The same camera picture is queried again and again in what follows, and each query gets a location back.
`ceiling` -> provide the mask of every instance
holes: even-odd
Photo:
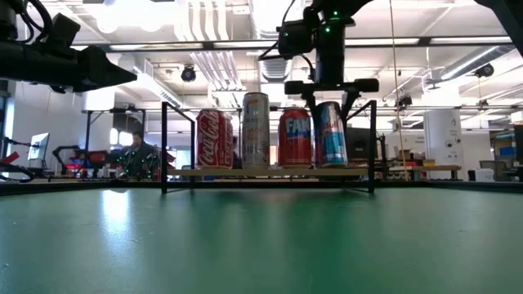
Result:
[[[101,18],[101,4],[83,4],[79,0],[41,0],[47,7],[51,16],[61,12],[71,17],[82,25],[75,44],[85,43],[133,43],[133,42],[178,42],[179,32],[176,23],[179,9],[174,2],[151,3],[148,10],[138,11],[130,20],[120,21],[120,26],[112,33],[102,33],[98,28],[98,20]],[[146,0],[124,0],[139,3]],[[190,21],[194,19],[194,3],[190,3]],[[251,11],[247,0],[223,0],[226,5],[226,32],[231,40],[246,40],[256,38],[253,23],[249,13],[264,13],[268,19],[264,22],[273,21],[275,26],[280,22],[281,16],[290,0],[249,0],[265,1],[264,11]],[[214,16],[213,28],[218,32],[218,3],[220,0],[202,0],[200,18],[201,29],[205,30],[204,10],[205,2],[212,4]],[[392,13],[394,20],[395,37],[426,37],[426,36],[504,36],[503,27],[498,22],[494,13],[476,4],[472,0],[392,0]],[[36,11],[29,7],[30,15],[40,21]],[[375,0],[363,7],[354,15],[356,27],[346,29],[347,38],[391,38],[391,10],[388,0]],[[159,29],[154,32],[146,32],[141,28],[144,24],[157,24]],[[19,23],[19,33],[24,35],[25,27]],[[203,38],[209,40],[208,34]],[[442,69],[452,65],[464,56],[471,54],[478,47],[402,47],[394,51],[390,47],[382,48],[347,48],[345,54],[345,79],[347,81],[356,78],[378,78],[380,91],[376,93],[363,93],[357,104],[362,105],[368,100],[377,100],[378,105],[390,105],[395,103],[396,95],[393,91],[396,85],[414,80],[411,86],[405,89],[413,97],[414,105],[427,105],[422,101],[424,91],[422,87],[422,71],[427,69]],[[268,91],[271,102],[276,101],[278,105],[303,105],[296,96],[285,96],[283,85],[267,85],[260,75],[260,65],[257,56],[261,51],[232,51],[239,79],[245,91]],[[161,82],[169,91],[177,94],[182,100],[182,108],[202,108],[212,106],[212,100],[208,99],[209,82],[204,77],[198,65],[196,65],[196,79],[193,82],[183,82],[181,71],[184,65],[193,64],[190,52],[146,52],[126,53],[133,54],[137,59],[147,59],[154,66],[154,78]],[[315,53],[306,54],[314,63]],[[222,74],[226,72],[221,62]],[[505,56],[493,60],[491,64],[495,68],[494,76],[482,78],[481,86],[475,77],[462,76],[450,82],[443,83],[444,87],[456,87],[459,89],[458,98],[454,97],[452,102],[456,105],[475,105],[480,97],[496,98],[505,95],[501,100],[493,104],[512,105],[523,102],[523,94],[519,94],[521,85],[519,78],[523,74],[523,59],[517,51],[512,51]],[[295,58],[292,63],[289,79],[306,80],[308,67],[304,60]],[[341,92],[317,93],[318,100],[341,101]],[[146,105],[149,108],[159,108],[160,99],[153,92],[147,91],[143,86],[123,85],[118,88],[117,102]],[[390,114],[387,118],[393,119],[394,112],[380,112],[383,116]],[[498,111],[496,115],[484,116],[484,119],[499,120],[510,114],[510,111]]]

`ceiling duct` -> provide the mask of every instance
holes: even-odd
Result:
[[[304,0],[296,1],[288,12],[286,21],[301,18]],[[276,27],[288,8],[288,2],[281,0],[250,0],[251,23],[258,39],[277,39]],[[260,62],[261,75],[267,82],[283,82],[293,67],[291,60],[274,59]]]
[[[442,80],[452,80],[468,74],[489,62],[504,56],[508,52],[516,49],[514,46],[494,46],[482,47],[474,50],[473,53],[463,57],[452,65],[441,70],[440,77]]]

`person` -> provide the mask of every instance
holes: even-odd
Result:
[[[129,153],[136,152],[132,161],[126,166],[129,170],[127,176],[141,176],[146,177],[147,173],[147,163],[143,163],[143,160],[146,160],[150,154],[158,155],[158,150],[145,143],[143,135],[139,131],[134,131],[132,133],[132,145],[122,149],[122,154],[129,156]]]
[[[232,168],[233,169],[242,169],[242,159],[238,157],[238,154],[236,153],[237,147],[238,147],[238,137],[235,136],[232,138],[232,144],[234,148],[233,152],[233,160],[232,160]]]

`security camera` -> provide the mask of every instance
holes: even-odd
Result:
[[[194,65],[186,65],[181,72],[181,80],[184,82],[193,82],[196,79],[196,72]]]

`red bull can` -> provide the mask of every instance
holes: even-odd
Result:
[[[346,167],[348,164],[345,132],[340,105],[324,102],[317,107],[318,129],[315,130],[315,157],[320,167]]]
[[[242,164],[248,168],[269,168],[269,96],[247,93],[242,125]]]

